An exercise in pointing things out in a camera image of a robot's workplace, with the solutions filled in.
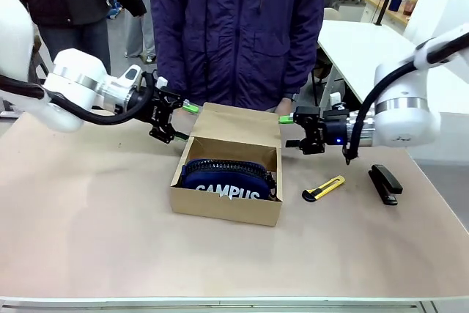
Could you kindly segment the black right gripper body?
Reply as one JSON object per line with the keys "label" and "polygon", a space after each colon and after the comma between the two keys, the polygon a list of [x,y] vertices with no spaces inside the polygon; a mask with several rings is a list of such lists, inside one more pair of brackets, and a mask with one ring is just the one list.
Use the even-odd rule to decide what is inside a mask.
{"label": "black right gripper body", "polygon": [[345,146],[348,142],[349,110],[327,110],[322,115],[323,139],[326,145]]}

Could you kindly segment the person's left hand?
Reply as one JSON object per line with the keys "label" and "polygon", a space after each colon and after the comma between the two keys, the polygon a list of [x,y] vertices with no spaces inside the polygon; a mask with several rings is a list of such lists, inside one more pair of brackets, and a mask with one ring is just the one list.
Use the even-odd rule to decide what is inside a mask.
{"label": "person's left hand", "polygon": [[282,98],[275,109],[275,113],[279,116],[290,115],[292,113],[292,100],[288,97]]}

